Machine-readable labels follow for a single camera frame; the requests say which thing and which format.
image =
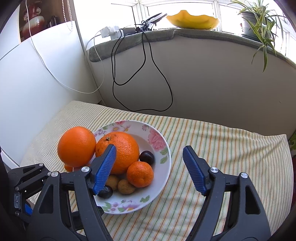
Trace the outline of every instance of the yellow wavy bowl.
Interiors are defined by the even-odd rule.
[[[219,19],[208,15],[193,16],[186,10],[181,10],[173,16],[166,17],[170,23],[178,28],[211,30],[218,26]]]

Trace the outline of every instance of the large orange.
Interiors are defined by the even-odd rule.
[[[81,167],[94,155],[96,138],[87,128],[76,126],[67,130],[59,140],[57,154],[66,166]]]
[[[127,180],[137,188],[143,188],[152,182],[154,173],[151,166],[143,161],[137,161],[129,166]]]
[[[139,160],[140,150],[136,140],[125,132],[111,132],[96,144],[96,157],[103,154],[109,144],[116,146],[116,159],[111,174],[126,173],[128,167]]]

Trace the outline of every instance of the window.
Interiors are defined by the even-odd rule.
[[[127,25],[141,23],[149,16],[165,12],[168,15],[177,14],[180,10],[187,10],[191,15],[206,14],[220,19],[216,28],[218,31],[228,32],[235,35],[242,34],[242,17],[238,15],[241,6],[237,4],[228,5],[230,0],[110,0],[112,6],[113,25],[123,28]],[[283,11],[274,0],[263,0],[263,4],[271,10],[270,14],[283,16]],[[280,17],[283,25],[283,39],[281,30],[276,28],[275,49],[291,60],[296,62],[296,33],[289,21]],[[155,29],[176,28],[166,18],[160,20]]]
[[[191,15],[202,15],[206,14],[209,16],[214,16],[213,5],[211,3],[193,3],[193,2],[183,2],[183,3],[167,3],[159,4],[148,7],[149,16],[156,15],[161,12],[165,12],[168,15],[175,15],[180,10],[187,10]],[[163,18],[156,24],[156,29],[161,28],[175,28],[166,18]]]

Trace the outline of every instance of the vase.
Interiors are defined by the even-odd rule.
[[[30,22],[28,22],[24,25],[22,29],[22,35],[24,39],[27,39],[30,37],[30,32],[29,32],[29,23],[30,23],[30,30],[31,30],[31,35],[34,35],[36,33],[41,32],[44,30],[44,17],[40,15],[41,9],[38,7],[40,1],[34,2],[28,6],[29,14],[28,14],[28,19]]]

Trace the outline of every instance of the white floral plate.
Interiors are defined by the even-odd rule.
[[[117,121],[98,129],[94,132],[96,141],[113,131],[124,131],[132,135],[139,145],[140,153],[149,150],[155,156],[155,165],[152,167],[154,178],[149,186],[137,188],[130,195],[122,195],[115,191],[108,199],[95,196],[96,204],[101,206],[105,213],[131,213],[151,203],[164,188],[170,174],[170,149],[158,130],[136,120]]]

